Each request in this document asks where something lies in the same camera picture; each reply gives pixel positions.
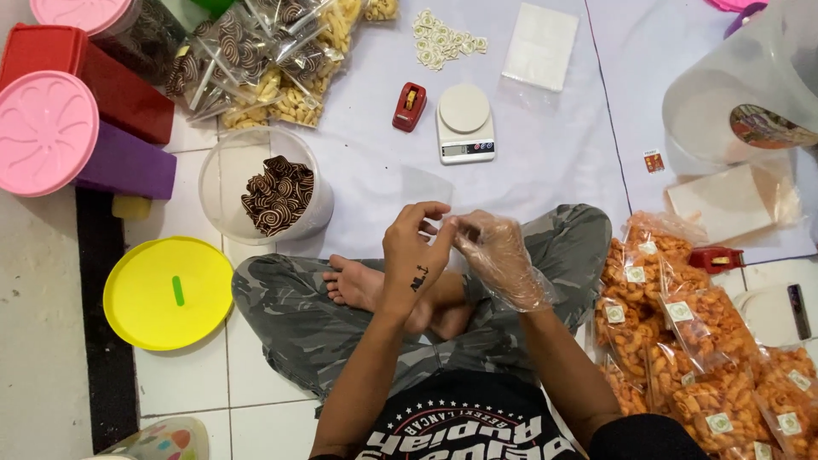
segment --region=black t-shirt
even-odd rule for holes
[[[601,427],[592,460],[707,460],[687,432],[659,415]],[[539,388],[514,376],[451,371],[386,401],[357,460],[582,460]],[[341,460],[335,455],[312,460]]]

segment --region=digital kitchen scale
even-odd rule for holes
[[[446,90],[438,103],[440,162],[459,165],[494,160],[494,123],[488,98],[473,84]]]

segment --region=hand tattoo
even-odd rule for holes
[[[414,280],[412,280],[412,284],[410,285],[410,287],[414,292],[417,292],[417,290],[420,289],[421,286],[423,286],[423,282],[426,281],[426,275],[429,274],[429,268],[428,267],[423,268],[420,265],[418,265],[417,271],[423,272],[423,277],[420,278],[416,277]]]

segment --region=hand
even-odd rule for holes
[[[531,265],[517,221],[482,210],[456,219],[454,246],[486,287],[507,298],[518,311],[548,302],[540,279],[544,277]]]
[[[408,318],[415,302],[438,280],[449,263],[457,231],[450,219],[438,230],[426,219],[440,220],[452,208],[437,201],[407,205],[384,236],[384,308]],[[431,236],[437,235],[433,245]]]

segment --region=plastic glove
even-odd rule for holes
[[[454,246],[492,296],[522,313],[551,308],[554,286],[531,265],[517,221],[482,210],[454,219]]]

